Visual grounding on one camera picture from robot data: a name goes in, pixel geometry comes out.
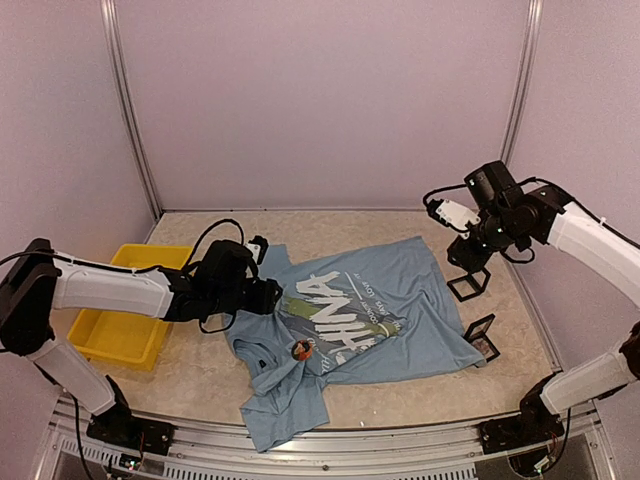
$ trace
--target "yellow plastic container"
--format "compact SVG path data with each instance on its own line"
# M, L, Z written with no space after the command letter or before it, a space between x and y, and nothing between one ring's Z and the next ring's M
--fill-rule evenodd
M145 268L162 265L181 268L191 247L123 245L112 265ZM151 371L170 323L144 315L82 310L67 338L89 359Z

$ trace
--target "white wall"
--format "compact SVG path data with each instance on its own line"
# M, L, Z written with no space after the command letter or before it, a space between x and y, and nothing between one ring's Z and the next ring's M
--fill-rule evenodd
M421 208L498 158L528 4L118 2L163 205Z
M37 236L96 260L144 240L99 2L2 2L0 65L0 257ZM0 355L0 478L28 477L56 398L29 362Z
M511 166L573 193L640 238L640 4L545 0L531 89ZM640 320L622 294L577 261L538 247L521 268L563 365L603 353ZM640 385L599 402L623 478L638 478Z

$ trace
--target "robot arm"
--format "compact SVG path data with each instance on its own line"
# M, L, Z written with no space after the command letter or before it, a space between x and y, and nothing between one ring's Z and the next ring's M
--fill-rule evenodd
M201 261L180 270L132 270L74 259L53 251L48 240L36 239L18 254L0 283L0 341L93 415L89 436L136 450L145 438L145 450L166 454L173 427L134 417L117 384L99 374L65 338L55 336L50 311L91 308L171 322L204 321L240 309L271 313L282 290L274 280L258 278L257 264L266 249L261 237L246 246L216 241Z
M582 205L560 187L547 185L524 193L502 162L486 164L465 178L479 211L460 213L453 202L429 200L429 215L440 223L473 218L447 250L448 260L468 273L482 270L496 252L511 245L523 251L534 239L578 259L623 292L640 307L640 250L620 234L596 221ZM492 453L518 448L548 438L557 428L558 415L590 399L604 398L640 378L640 322L631 337L609 352L567 372L544 379L520 403L515 422L496 420L482 427L483 447Z

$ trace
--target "vertical metal post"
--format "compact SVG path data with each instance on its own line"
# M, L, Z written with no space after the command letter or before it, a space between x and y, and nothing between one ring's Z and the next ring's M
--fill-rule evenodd
M111 66L113 68L113 76L116 84L116 92L120 100L122 116L124 118L129 141L133 150L133 157L136 162L140 181L144 189L145 197L149 205L149 209L153 214L154 220L157 222L163 213L163 208L158 197L157 188L153 181L153 175L147 161L147 156L142 145L140 130L136 120L133 103L131 101L131 93L127 82L127 71L124 63L124 55L122 53L122 44L120 41L120 32L118 29L118 17L116 14L115 0L100 0L102 7L102 21L107 37L107 47L111 57Z
M516 91L511 103L509 123L507 132L502 142L500 160L505 165L509 165L513 150L515 148L518 130L524 114L524 105L527 100L527 92L533 71L533 62L536 56L536 46L538 44L538 33L540 31L540 21L542 16L542 1L529 0L529 16L527 18L527 29L525 32L522 55L520 57L520 68L518 70L518 80Z

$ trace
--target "blue t-shirt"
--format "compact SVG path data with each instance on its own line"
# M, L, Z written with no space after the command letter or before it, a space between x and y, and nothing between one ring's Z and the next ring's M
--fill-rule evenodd
M269 248L260 275L283 287L272 315L238 312L227 332L251 373L255 395L242 407L262 452L329 421L329 383L381 383L482 364L463 338L458 311L420 237L291 265ZM291 349L307 340L311 357Z

